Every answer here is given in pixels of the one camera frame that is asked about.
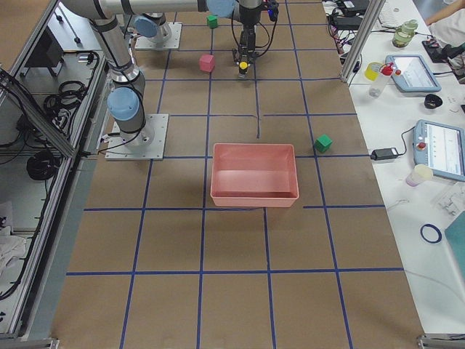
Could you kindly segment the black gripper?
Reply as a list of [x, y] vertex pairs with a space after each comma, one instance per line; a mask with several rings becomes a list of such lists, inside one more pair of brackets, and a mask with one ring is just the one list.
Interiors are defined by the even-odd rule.
[[266, 12], [271, 22], [276, 23], [279, 16], [279, 3], [275, 0], [239, 0], [239, 18], [243, 25], [253, 26], [260, 22], [261, 14]]
[[252, 65], [258, 57], [256, 53], [256, 31], [254, 25], [244, 25], [238, 39], [232, 32], [237, 48], [233, 50], [234, 61], [238, 65]]

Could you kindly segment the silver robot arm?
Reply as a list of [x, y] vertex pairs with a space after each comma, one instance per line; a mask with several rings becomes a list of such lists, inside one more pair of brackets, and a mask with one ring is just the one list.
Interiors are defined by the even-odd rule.
[[[227, 18], [232, 23], [241, 23], [243, 29], [240, 38], [234, 38], [236, 48], [233, 59], [240, 73], [245, 74], [254, 64], [259, 53], [256, 51], [256, 26], [260, 23], [261, 13], [267, 9], [268, 1], [206, 1], [207, 26], [215, 29], [219, 18]], [[167, 50], [177, 49], [180, 43], [182, 24], [169, 22], [166, 13], [131, 11], [133, 21], [135, 49]]]
[[276, 1], [64, 1], [73, 14], [89, 21], [94, 36], [110, 67], [115, 89], [108, 97], [108, 110], [116, 121], [122, 144], [131, 149], [147, 147], [153, 142], [155, 130], [149, 126], [143, 110], [145, 77], [129, 51], [124, 34], [118, 27], [118, 15], [134, 15], [155, 26], [146, 37], [157, 37], [167, 12], [210, 12], [242, 24], [237, 45], [237, 64], [241, 75], [247, 73], [259, 56], [256, 52], [255, 27], [267, 12], [277, 22], [279, 4]]

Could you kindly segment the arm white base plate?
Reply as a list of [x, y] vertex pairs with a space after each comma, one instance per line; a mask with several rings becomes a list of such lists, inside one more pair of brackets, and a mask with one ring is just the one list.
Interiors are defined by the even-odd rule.
[[117, 123], [113, 122], [112, 132], [118, 133], [109, 139], [110, 150], [105, 152], [108, 161], [142, 161], [163, 159], [166, 144], [166, 133], [169, 115], [166, 113], [149, 113], [145, 115], [146, 122], [142, 131], [130, 141], [134, 135], [122, 133]]
[[163, 25], [138, 22], [135, 25], [138, 37], [136, 50], [178, 49], [182, 32], [182, 23], [166, 22]]

